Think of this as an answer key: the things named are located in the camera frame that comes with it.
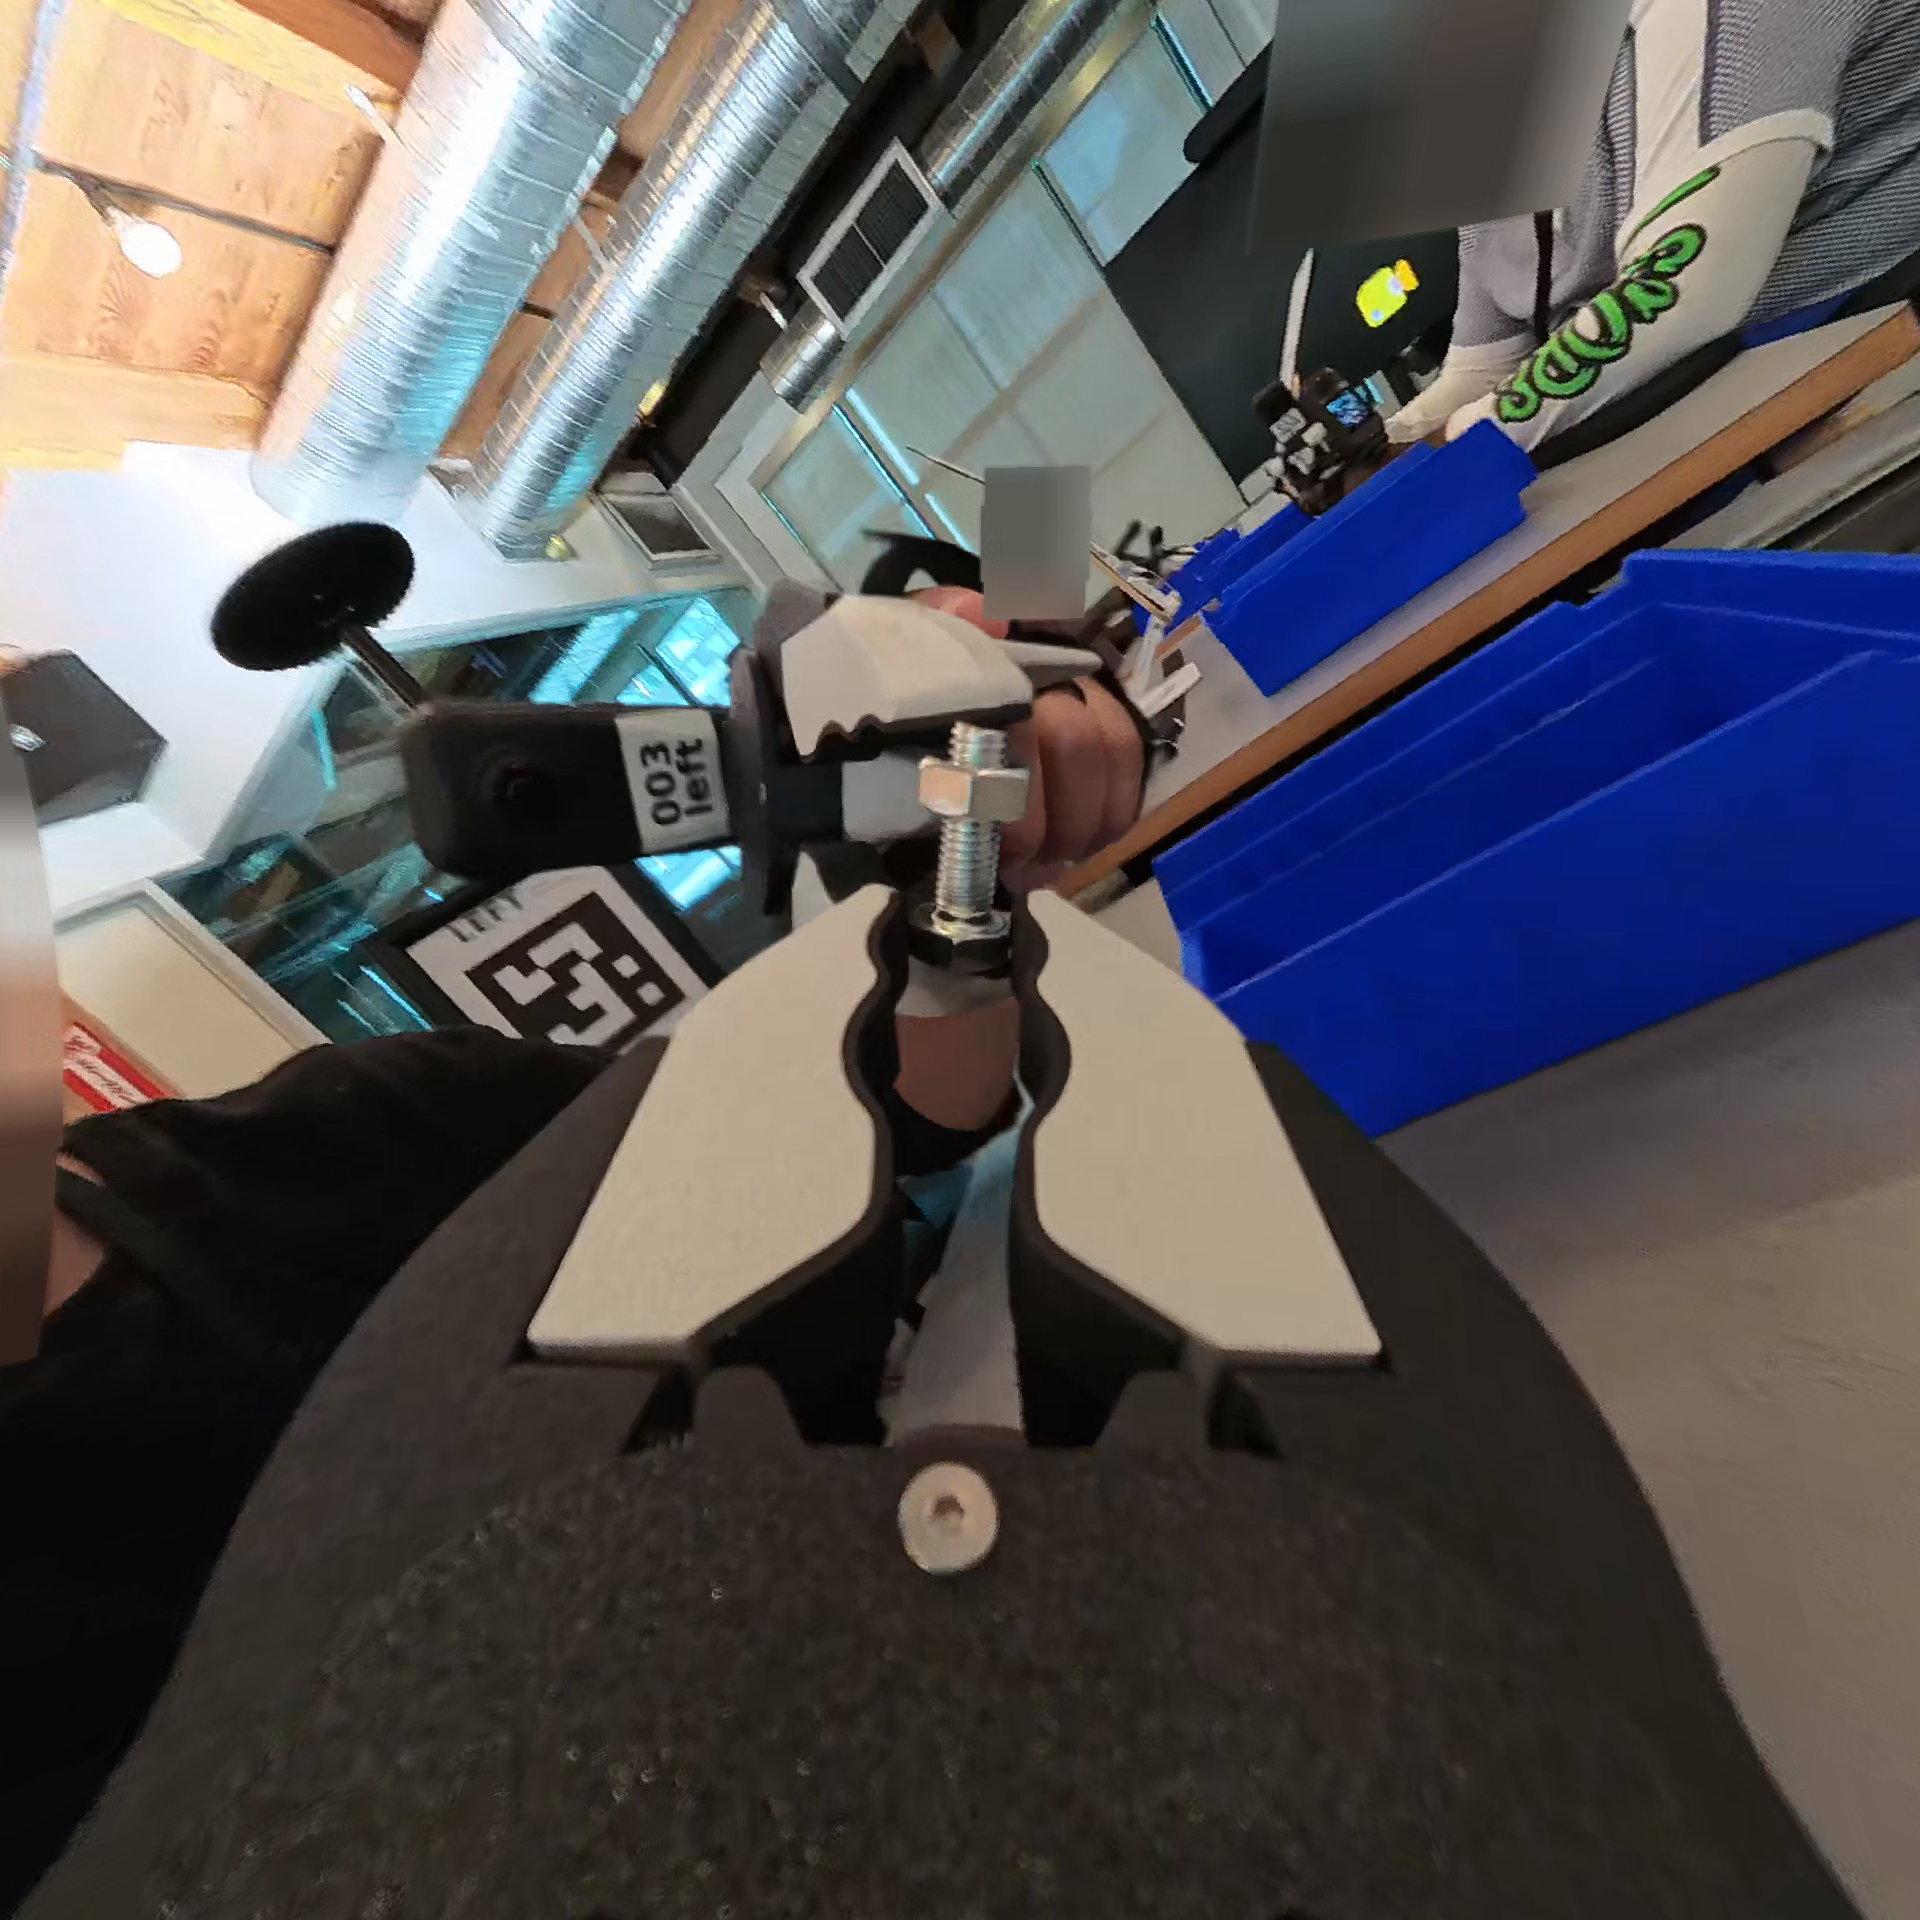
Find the blue plastic bin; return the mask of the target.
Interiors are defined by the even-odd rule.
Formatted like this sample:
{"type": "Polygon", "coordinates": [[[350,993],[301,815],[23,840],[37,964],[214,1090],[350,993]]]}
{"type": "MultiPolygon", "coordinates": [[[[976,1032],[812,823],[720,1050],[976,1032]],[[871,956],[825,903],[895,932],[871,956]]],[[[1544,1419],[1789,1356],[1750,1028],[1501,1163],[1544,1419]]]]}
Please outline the blue plastic bin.
{"type": "Polygon", "coordinates": [[[1515,533],[1536,473],[1496,424],[1417,443],[1216,587],[1205,627],[1272,697],[1515,533]]]}
{"type": "Polygon", "coordinates": [[[1367,1133],[1917,914],[1917,561],[1633,556],[1160,852],[1183,971],[1367,1133]]]}
{"type": "Polygon", "coordinates": [[[1296,504],[1271,496],[1265,505],[1275,509],[1251,530],[1227,523],[1199,541],[1179,568],[1167,568],[1167,589],[1183,611],[1219,599],[1236,578],[1265,565],[1286,541],[1312,529],[1312,516],[1296,504]]]}

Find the black white marker board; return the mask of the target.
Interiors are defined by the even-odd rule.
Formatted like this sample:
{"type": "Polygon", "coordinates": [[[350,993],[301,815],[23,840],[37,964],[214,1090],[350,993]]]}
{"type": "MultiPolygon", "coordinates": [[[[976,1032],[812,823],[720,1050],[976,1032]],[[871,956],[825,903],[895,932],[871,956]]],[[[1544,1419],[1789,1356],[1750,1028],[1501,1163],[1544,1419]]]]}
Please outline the black white marker board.
{"type": "Polygon", "coordinates": [[[720,979],[636,866],[470,883],[397,921],[387,952],[441,1018],[576,1050],[662,1041],[720,979]]]}

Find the black floor lamp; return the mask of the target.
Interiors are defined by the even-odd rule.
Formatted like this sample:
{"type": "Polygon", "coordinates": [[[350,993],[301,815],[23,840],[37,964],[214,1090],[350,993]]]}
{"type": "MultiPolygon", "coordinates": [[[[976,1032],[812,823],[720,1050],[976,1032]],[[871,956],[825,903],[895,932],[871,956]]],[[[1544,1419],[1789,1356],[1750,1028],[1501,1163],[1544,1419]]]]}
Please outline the black floor lamp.
{"type": "Polygon", "coordinates": [[[372,628],[413,578],[415,554],[389,523],[317,529],[247,568],[213,611],[207,637],[217,659],[255,675],[347,656],[408,714],[425,705],[425,690],[372,628]]]}

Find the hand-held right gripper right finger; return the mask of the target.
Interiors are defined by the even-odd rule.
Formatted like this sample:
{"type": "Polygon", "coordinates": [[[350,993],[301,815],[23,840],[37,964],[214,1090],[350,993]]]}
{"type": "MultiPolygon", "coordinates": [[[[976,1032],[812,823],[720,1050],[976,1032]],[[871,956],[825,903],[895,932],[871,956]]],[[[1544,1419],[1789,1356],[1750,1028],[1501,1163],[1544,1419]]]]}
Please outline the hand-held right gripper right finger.
{"type": "Polygon", "coordinates": [[[1005,1271],[1024,1441],[1088,1450],[1128,1388],[1201,1431],[1248,1376],[1368,1376],[1380,1333],[1238,1028],[1056,895],[1014,912],[1005,1271]]]}

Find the silver ventilation duct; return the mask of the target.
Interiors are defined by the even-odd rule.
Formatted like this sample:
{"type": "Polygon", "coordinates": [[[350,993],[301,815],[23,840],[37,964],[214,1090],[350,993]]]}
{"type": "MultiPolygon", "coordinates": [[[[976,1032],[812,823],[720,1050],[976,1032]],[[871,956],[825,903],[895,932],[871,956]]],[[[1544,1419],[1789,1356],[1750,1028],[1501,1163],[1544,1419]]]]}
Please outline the silver ventilation duct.
{"type": "Polygon", "coordinates": [[[990,215],[1008,179],[1065,131],[1155,20],[1157,8],[1139,3],[1022,5],[911,149],[948,205],[948,221],[915,250],[846,341],[833,339],[803,297],[799,314],[759,361],[767,392],[797,416],[833,396],[844,361],[857,363],[879,346],[990,215]]]}
{"type": "Polygon", "coordinates": [[[909,3],[740,5],[615,205],[454,488],[502,561],[536,561],[774,226],[909,3]]]}
{"type": "Polygon", "coordinates": [[[299,525],[389,521],[441,456],[683,5],[445,3],[252,461],[299,525]]]}

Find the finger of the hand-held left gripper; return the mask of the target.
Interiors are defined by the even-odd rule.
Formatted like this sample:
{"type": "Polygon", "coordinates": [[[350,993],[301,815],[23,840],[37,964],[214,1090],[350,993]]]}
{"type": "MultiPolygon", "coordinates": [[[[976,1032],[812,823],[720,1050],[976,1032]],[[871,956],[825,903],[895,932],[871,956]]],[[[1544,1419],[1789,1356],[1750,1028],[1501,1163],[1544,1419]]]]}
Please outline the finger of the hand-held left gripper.
{"type": "Polygon", "coordinates": [[[791,924],[803,929],[871,884],[911,898],[928,889],[928,812],[920,756],[846,762],[829,828],[804,831],[791,887],[791,924]]]}
{"type": "Polygon", "coordinates": [[[956,724],[1005,732],[1040,692],[1089,680],[1096,653],[997,640],[911,599],[838,597],[779,644],[783,727],[803,762],[855,759],[886,740],[943,740],[956,724]]]}

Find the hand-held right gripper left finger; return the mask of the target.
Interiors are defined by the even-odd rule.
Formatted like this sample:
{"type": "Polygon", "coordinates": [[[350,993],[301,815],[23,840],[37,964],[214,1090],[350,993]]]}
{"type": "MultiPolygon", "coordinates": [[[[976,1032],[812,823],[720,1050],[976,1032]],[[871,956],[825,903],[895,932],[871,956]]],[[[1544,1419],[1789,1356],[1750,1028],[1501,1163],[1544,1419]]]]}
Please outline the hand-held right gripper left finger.
{"type": "Polygon", "coordinates": [[[533,1315],[533,1359],[757,1369],[809,1442],[881,1441],[903,983],[900,896],[861,887],[686,1016],[533,1315]]]}

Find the silver hex bolt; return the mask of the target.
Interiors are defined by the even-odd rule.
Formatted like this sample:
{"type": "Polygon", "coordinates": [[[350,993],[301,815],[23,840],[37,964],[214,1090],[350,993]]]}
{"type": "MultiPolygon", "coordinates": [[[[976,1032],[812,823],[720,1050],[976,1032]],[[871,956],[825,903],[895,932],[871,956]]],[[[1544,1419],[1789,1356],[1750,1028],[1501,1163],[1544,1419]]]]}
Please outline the silver hex bolt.
{"type": "MultiPolygon", "coordinates": [[[[1017,767],[1008,735],[952,722],[945,756],[974,767],[1017,767]]],[[[924,964],[958,977],[1000,977],[1011,964],[1012,912],[1000,906],[1000,836],[1011,826],[942,823],[931,896],[908,912],[908,949],[924,964]]]]}

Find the person's left hand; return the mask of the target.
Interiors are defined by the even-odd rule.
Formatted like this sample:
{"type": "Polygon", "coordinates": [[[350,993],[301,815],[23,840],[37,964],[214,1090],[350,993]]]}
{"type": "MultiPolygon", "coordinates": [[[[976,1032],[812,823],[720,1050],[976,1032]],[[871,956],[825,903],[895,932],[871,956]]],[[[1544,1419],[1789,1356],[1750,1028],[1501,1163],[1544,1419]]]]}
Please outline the person's left hand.
{"type": "Polygon", "coordinates": [[[1024,817],[998,835],[998,883],[1008,896],[1056,884],[1117,844],[1135,823],[1145,745],[1134,709],[1095,680],[1047,689],[1008,735],[1027,769],[1024,817]]]}

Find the white framed ceiling vent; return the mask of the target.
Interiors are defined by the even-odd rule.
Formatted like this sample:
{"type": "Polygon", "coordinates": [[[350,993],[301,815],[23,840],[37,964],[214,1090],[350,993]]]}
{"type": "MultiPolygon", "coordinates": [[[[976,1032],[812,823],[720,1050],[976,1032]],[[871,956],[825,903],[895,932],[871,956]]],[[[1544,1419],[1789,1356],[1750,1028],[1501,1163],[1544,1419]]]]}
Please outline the white framed ceiling vent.
{"type": "Polygon", "coordinates": [[[846,341],[894,285],[948,205],[911,151],[891,139],[799,268],[799,289],[829,333],[846,341]]]}

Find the large black screen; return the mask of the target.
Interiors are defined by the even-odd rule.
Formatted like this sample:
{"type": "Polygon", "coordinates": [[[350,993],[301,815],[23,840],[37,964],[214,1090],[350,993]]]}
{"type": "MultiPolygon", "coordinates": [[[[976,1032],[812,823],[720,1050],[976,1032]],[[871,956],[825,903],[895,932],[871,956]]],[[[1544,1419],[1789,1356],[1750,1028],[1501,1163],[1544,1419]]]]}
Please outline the large black screen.
{"type": "Polygon", "coordinates": [[[1139,341],[1232,482],[1272,453],[1255,396],[1280,371],[1304,251],[1255,226],[1259,113],[1205,145],[1201,163],[1121,245],[1103,280],[1139,341]]]}

